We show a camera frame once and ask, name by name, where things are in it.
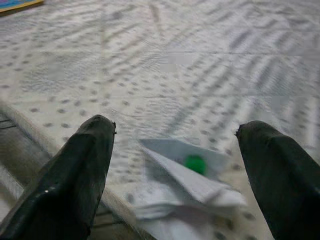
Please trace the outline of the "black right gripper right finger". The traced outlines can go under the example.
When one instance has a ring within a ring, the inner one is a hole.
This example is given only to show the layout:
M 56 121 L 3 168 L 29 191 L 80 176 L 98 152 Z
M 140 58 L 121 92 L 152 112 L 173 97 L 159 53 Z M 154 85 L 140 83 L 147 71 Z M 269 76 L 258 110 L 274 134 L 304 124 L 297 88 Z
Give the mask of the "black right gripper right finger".
M 235 133 L 251 189 L 276 240 L 320 238 L 320 166 L 291 137 L 254 120 Z

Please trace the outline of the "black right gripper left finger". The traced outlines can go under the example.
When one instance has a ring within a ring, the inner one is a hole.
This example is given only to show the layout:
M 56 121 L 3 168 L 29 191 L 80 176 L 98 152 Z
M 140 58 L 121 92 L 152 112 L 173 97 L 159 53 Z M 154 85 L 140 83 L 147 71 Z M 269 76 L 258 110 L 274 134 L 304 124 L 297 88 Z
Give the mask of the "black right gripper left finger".
M 3 240 L 85 240 L 105 188 L 116 124 L 86 120 L 27 185 L 0 225 Z

